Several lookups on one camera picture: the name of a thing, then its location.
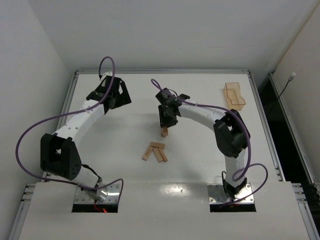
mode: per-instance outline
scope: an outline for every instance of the white wall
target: white wall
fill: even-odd
[[[36,180],[16,163],[22,132],[58,114],[71,79],[27,0],[0,1],[0,239],[7,239],[26,183]],[[33,130],[22,142],[25,166],[40,170],[40,138],[53,121]]]
[[[275,69],[319,0],[29,0],[63,61],[122,69]]]
[[[274,73],[280,91],[292,72],[296,77],[283,93],[283,100],[306,149],[315,179],[320,181],[320,6]]]

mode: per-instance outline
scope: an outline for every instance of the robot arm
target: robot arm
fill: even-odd
[[[198,107],[184,104],[187,100],[190,103],[197,104],[190,99],[188,95],[180,94],[178,98],[168,95],[169,90],[164,88],[155,97],[161,103],[158,106],[161,127],[172,127],[177,124],[177,116],[192,119],[202,125],[205,125],[215,133],[215,139],[218,149],[225,156],[226,176],[223,180],[226,193],[234,197],[246,184],[247,178],[234,181],[233,174],[244,168],[245,148],[247,141],[244,132],[237,124],[233,116],[228,113],[222,113],[211,108]],[[240,119],[240,114],[236,110],[231,110]]]
[[[104,74],[100,85],[84,101],[80,110],[97,104],[107,92],[111,76]],[[77,145],[90,127],[108,110],[131,103],[125,82],[115,77],[105,100],[97,107],[75,114],[53,134],[44,134],[40,143],[40,167],[43,171],[91,188],[101,181],[87,165],[82,164]]]

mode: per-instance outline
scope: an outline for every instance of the wooden plank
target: wooden plank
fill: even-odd
[[[163,157],[161,156],[161,153],[159,152],[159,148],[157,147],[154,147],[153,148],[153,152],[154,152],[154,155],[156,157],[156,159],[158,160],[159,163],[163,162]]]
[[[158,148],[159,149],[159,152],[160,152],[160,154],[161,154],[161,156],[162,156],[162,158],[163,158],[163,161],[166,163],[166,162],[168,162],[168,158],[167,158],[167,156],[165,155],[165,152],[161,149],[161,148]]]
[[[151,147],[154,147],[154,148],[165,149],[165,146],[166,146],[166,145],[165,145],[164,143],[151,141],[151,142],[150,142],[150,146],[151,146]]]
[[[147,161],[153,149],[154,148],[152,146],[148,146],[148,148],[146,149],[145,153],[142,156],[142,159]]]

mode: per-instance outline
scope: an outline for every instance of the black bracket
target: black bracket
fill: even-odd
[[[40,142],[40,167],[45,172],[73,180],[80,172],[81,160],[72,138],[44,134]]]
[[[236,187],[230,185],[225,179],[222,179],[222,184],[223,184],[225,194],[227,194],[228,197],[231,197],[232,199],[234,199],[235,195],[238,194],[240,190],[246,186],[247,178],[245,177],[242,183],[240,183]]]
[[[99,86],[86,97],[86,100],[92,99],[100,101],[107,92],[111,79],[111,76],[106,76]],[[119,77],[114,77],[108,96],[103,102],[104,114],[106,114],[110,109],[116,109],[130,103],[131,99],[125,82]]]
[[[170,91],[164,88],[155,95],[161,105],[158,106],[160,127],[172,127],[178,123],[177,116],[181,117],[178,107],[182,105],[182,101],[190,99],[188,95],[180,94],[178,97],[170,96]]]
[[[243,122],[237,110],[231,109],[231,111]],[[237,158],[239,153],[248,146],[245,132],[236,119],[229,113],[226,113],[220,120],[215,121],[213,129],[217,147],[227,157]]]

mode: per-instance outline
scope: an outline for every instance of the white tabletop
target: white tabletop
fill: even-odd
[[[291,184],[278,182],[247,74],[119,74],[132,103],[110,110],[83,137],[77,149],[82,163],[105,183],[124,179],[118,213],[71,213],[75,187],[38,183],[22,229],[21,239],[308,239]],[[269,171],[264,188],[255,196],[257,212],[210,213],[207,183],[221,183],[225,159],[215,135],[192,120],[179,118],[160,135],[158,90],[150,83],[201,104],[227,107],[223,88],[239,82],[246,105],[240,111],[250,134],[252,163]],[[70,105],[77,110],[96,88],[96,74],[81,74]],[[165,143],[168,162],[151,154],[141,159],[150,141]],[[265,178],[253,167],[246,174],[253,189]],[[166,191],[170,186],[184,193]]]

